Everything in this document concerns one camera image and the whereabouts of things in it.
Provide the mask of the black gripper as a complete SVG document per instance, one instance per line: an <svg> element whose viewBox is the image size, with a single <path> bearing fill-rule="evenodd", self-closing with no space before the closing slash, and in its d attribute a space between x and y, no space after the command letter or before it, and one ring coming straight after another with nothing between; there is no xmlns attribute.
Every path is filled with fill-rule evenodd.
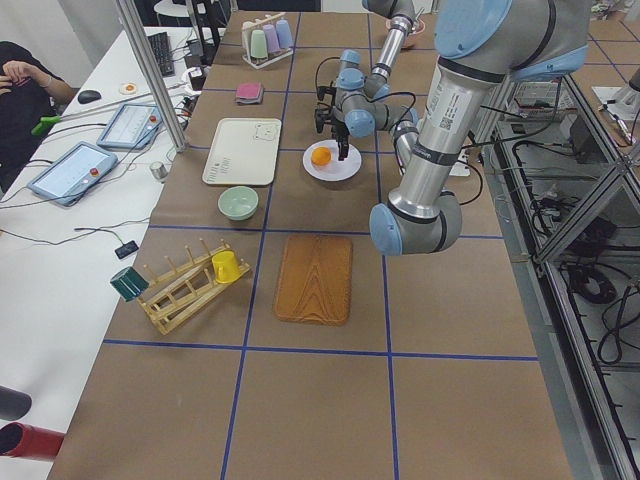
<svg viewBox="0 0 640 480"><path fill-rule="evenodd" d="M349 155L349 130L343 122L334 122L331 126L331 137L337 142L338 161Z"/></svg>

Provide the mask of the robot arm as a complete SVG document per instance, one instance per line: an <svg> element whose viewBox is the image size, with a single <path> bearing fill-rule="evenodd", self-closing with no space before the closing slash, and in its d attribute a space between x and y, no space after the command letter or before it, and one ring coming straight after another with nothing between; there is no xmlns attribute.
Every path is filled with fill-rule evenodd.
<svg viewBox="0 0 640 480"><path fill-rule="evenodd" d="M362 7L390 21L381 53L368 76L359 69L355 51L344 50L335 87L338 91L360 92L368 99L382 99L390 93L388 85L396 58L416 23L416 11L410 0L362 0Z"/></svg>
<svg viewBox="0 0 640 480"><path fill-rule="evenodd" d="M344 52L329 120L342 149L347 137L388 131L405 171L370 214L370 235L386 256L439 252L459 237L461 206L444 184L487 93L504 78L560 78L585 62L587 1L448 1L437 16L438 59L426 111L388 106L388 80L416 19L410 1L366 1L391 28L369 75Z"/></svg>

